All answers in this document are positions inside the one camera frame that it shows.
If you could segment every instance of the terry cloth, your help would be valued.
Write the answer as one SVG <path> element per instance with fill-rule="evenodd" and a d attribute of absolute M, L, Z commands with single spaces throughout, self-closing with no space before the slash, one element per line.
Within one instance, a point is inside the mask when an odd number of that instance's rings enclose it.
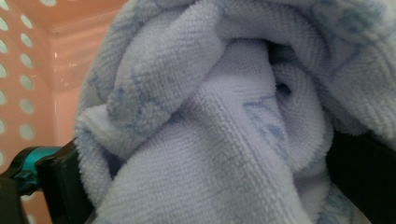
<path fill-rule="evenodd" d="M 76 123 L 94 223 L 365 223 L 334 130 L 396 144 L 396 4 L 131 0 Z"/>

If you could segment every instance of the laundry basket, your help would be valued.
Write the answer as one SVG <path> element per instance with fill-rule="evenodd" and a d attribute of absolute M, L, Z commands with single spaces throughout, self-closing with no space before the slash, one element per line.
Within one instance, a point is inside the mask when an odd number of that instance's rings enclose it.
<path fill-rule="evenodd" d="M 0 0 L 0 174 L 25 147 L 72 140 L 79 86 L 126 0 Z M 50 223 L 41 193 L 22 197 Z"/>

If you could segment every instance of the printed design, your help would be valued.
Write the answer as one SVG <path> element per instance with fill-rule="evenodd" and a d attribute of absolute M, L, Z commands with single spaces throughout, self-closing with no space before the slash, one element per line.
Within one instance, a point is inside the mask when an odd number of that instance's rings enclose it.
<path fill-rule="evenodd" d="M 360 223 L 357 209 L 352 202 L 336 187 L 332 186 L 327 197 L 324 211 L 318 220 L 319 224 Z"/>
<path fill-rule="evenodd" d="M 396 32 L 396 20 L 390 19 L 394 14 L 380 1 L 317 0 L 310 14 L 325 29 L 332 42 L 330 45 L 338 46 L 334 57 L 344 58 L 333 65 L 330 82 L 340 77 L 340 72 L 367 48 L 387 41 Z"/>
<path fill-rule="evenodd" d="M 87 83 L 90 87 L 92 87 L 95 90 L 96 97 L 102 103 L 104 103 L 106 101 L 106 95 L 104 94 L 106 87 L 103 86 L 104 82 L 100 80 L 99 76 L 96 74 L 96 72 L 93 69 L 91 70 L 91 73 L 87 78 Z"/>
<path fill-rule="evenodd" d="M 147 85 L 143 85 L 137 74 L 131 69 L 128 74 L 131 80 L 114 87 L 106 100 L 106 110 L 118 128 L 149 136 L 170 118 L 171 110 L 169 102 L 157 99 L 145 89 Z"/>
<path fill-rule="evenodd" d="M 281 128 L 282 118 L 275 96 L 263 96 L 257 101 L 244 103 L 243 107 L 262 139 L 280 158 L 286 160 L 289 156 L 285 147 L 287 139 Z"/>

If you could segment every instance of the teal object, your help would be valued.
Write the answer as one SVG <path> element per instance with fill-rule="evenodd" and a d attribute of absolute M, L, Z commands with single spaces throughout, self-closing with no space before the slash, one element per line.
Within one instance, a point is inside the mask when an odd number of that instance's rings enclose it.
<path fill-rule="evenodd" d="M 29 156 L 27 156 L 23 166 L 23 171 L 31 171 L 34 175 L 37 175 L 37 170 L 35 169 L 35 163 L 42 158 L 53 155 L 58 152 L 60 147 L 37 147 L 35 148 Z"/>

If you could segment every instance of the basket hole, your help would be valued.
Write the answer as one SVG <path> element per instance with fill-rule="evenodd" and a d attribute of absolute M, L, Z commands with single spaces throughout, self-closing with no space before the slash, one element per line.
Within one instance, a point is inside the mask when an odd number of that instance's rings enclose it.
<path fill-rule="evenodd" d="M 7 70 L 2 64 L 0 64 L 0 77 L 7 77 Z"/>
<path fill-rule="evenodd" d="M 33 64 L 32 59 L 24 53 L 21 54 L 21 61 L 22 61 L 23 65 L 25 65 L 28 68 L 33 68 L 35 66 Z"/>
<path fill-rule="evenodd" d="M 23 124 L 20 127 L 20 135 L 25 140 L 33 140 L 35 138 L 35 131 L 28 124 Z"/>
<path fill-rule="evenodd" d="M 20 82 L 21 82 L 22 86 L 28 91 L 31 91 L 34 87 L 32 79 L 30 79 L 27 76 L 21 76 Z"/>
<path fill-rule="evenodd" d="M 35 217 L 32 215 L 28 215 L 27 216 L 27 220 L 29 222 L 29 224 L 35 224 Z"/>
<path fill-rule="evenodd" d="M 0 150 L 0 166 L 2 166 L 4 164 L 4 154 L 3 152 Z"/>
<path fill-rule="evenodd" d="M 40 2 L 46 7 L 55 7 L 56 0 L 40 0 Z"/>
<path fill-rule="evenodd" d="M 21 21 L 23 22 L 23 24 L 29 28 L 29 29 L 33 29 L 33 24 L 32 22 L 29 20 L 29 18 L 27 18 L 25 15 L 21 15 Z"/>
<path fill-rule="evenodd" d="M 35 112 L 35 107 L 33 106 L 32 102 L 26 99 L 22 99 L 20 101 L 21 110 L 26 114 L 33 114 Z"/>
<path fill-rule="evenodd" d="M 0 8 L 3 10 L 9 10 L 8 4 L 5 0 L 0 0 Z"/>
<path fill-rule="evenodd" d="M 29 37 L 29 35 L 26 34 L 21 34 L 21 41 L 23 42 L 26 47 L 32 48 L 33 47 L 33 42 L 32 39 Z"/>
<path fill-rule="evenodd" d="M 4 41 L 2 39 L 0 39 L 0 52 L 1 53 L 8 52 L 7 45 L 6 45 L 6 43 L 4 43 Z"/>
<path fill-rule="evenodd" d="M 23 195 L 23 196 L 21 196 L 21 199 L 24 201 L 24 202 L 30 202 L 30 201 L 32 201 L 32 199 L 35 197 L 35 193 L 33 193 L 33 194 L 31 194 L 31 195 Z"/>
<path fill-rule="evenodd" d="M 0 91 L 0 105 L 5 105 L 7 102 L 6 94 L 3 91 Z"/>
<path fill-rule="evenodd" d="M 8 30 L 8 24 L 1 17 L 0 17 L 0 30 L 3 30 L 3 31 L 7 31 Z"/>
<path fill-rule="evenodd" d="M 0 120 L 0 134 L 4 133 L 6 131 L 6 124 Z"/>

